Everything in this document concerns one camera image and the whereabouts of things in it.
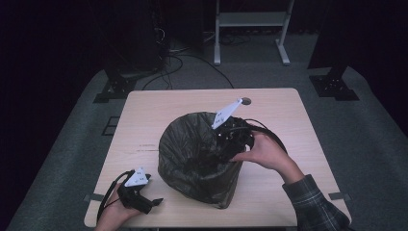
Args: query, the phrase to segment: dark plastic bag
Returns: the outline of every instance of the dark plastic bag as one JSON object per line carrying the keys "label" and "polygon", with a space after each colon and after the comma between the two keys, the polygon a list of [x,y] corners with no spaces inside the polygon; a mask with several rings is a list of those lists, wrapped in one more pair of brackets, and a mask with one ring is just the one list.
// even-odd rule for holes
{"label": "dark plastic bag", "polygon": [[184,196],[226,209],[242,162],[221,161],[225,150],[217,145],[217,132],[211,127],[215,116],[194,113],[171,122],[160,139],[158,171],[169,186]]}

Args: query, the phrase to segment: person's left hand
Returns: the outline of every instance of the person's left hand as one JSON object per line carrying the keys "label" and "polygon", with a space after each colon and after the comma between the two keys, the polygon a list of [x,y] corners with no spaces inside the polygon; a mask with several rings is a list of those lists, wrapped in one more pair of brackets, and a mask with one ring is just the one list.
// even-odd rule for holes
{"label": "person's left hand", "polygon": [[111,197],[108,199],[107,206],[96,224],[95,231],[117,230],[126,220],[141,214],[139,210],[127,209],[123,206],[117,194],[119,186],[120,184],[116,184]]}

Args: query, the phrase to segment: wooden table top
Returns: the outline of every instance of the wooden table top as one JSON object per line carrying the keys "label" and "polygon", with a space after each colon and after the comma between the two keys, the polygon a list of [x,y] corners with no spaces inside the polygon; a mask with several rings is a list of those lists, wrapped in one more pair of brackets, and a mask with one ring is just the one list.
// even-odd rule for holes
{"label": "wooden table top", "polygon": [[[296,226],[293,206],[282,189],[283,180],[274,170],[243,163],[234,198],[225,210],[184,197],[169,187],[158,173],[159,140],[169,123],[189,113],[214,113],[241,97],[250,98],[252,103],[241,105],[233,116],[264,123],[282,140],[303,172],[313,175],[326,198],[329,199],[329,193],[339,192],[295,89],[234,89],[129,93],[94,193],[105,194],[120,173],[144,167],[152,177],[141,194],[151,200],[164,198],[164,201],[153,207],[148,215],[130,219],[125,226]],[[342,199],[331,202],[351,219]],[[85,216],[86,226],[96,225],[99,204],[99,201],[90,202]]]}

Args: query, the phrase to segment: white metal stand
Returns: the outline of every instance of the white metal stand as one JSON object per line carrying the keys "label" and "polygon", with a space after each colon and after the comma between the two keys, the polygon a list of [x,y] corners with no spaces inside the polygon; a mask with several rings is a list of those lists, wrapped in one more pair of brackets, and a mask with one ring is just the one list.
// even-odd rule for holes
{"label": "white metal stand", "polygon": [[214,46],[214,64],[221,64],[219,49],[219,28],[220,27],[245,27],[245,26],[282,26],[282,34],[277,39],[276,45],[282,59],[283,65],[290,65],[288,54],[286,53],[283,42],[288,31],[291,20],[294,0],[291,0],[289,7],[285,12],[274,13],[220,13],[219,0],[217,0],[216,13],[216,44]]}

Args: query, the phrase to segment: plaid shirt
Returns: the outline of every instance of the plaid shirt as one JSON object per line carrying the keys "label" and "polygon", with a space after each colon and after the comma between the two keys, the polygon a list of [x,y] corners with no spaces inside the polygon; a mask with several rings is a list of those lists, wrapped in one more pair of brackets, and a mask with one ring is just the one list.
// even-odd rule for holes
{"label": "plaid shirt", "polygon": [[296,212],[297,230],[347,230],[348,217],[324,198],[312,175],[282,187]]}

